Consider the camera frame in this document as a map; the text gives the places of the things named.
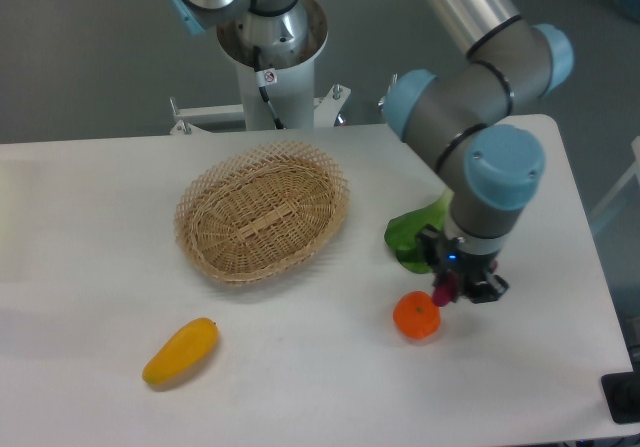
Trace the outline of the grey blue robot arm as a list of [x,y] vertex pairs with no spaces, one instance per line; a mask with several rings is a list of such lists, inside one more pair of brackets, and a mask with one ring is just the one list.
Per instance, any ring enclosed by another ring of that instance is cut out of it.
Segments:
[[[312,77],[288,79],[326,41],[311,0],[169,0],[192,33],[215,29],[240,69],[250,130],[309,128]],[[467,67],[449,79],[426,70],[400,77],[382,112],[389,127],[451,189],[441,226],[415,234],[434,275],[432,298],[498,300],[508,288],[496,259],[545,168],[540,142],[506,123],[519,107],[569,76],[570,41],[557,28],[529,25],[511,0],[428,0]]]

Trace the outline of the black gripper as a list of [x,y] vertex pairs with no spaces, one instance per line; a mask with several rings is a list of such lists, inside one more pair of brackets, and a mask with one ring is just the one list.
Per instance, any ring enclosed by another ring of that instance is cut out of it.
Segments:
[[447,238],[443,230],[431,225],[416,235],[416,245],[434,274],[435,290],[447,287],[450,272],[457,276],[457,300],[464,297],[472,303],[495,302],[509,289],[509,283],[495,273],[499,249],[477,249],[470,240]]

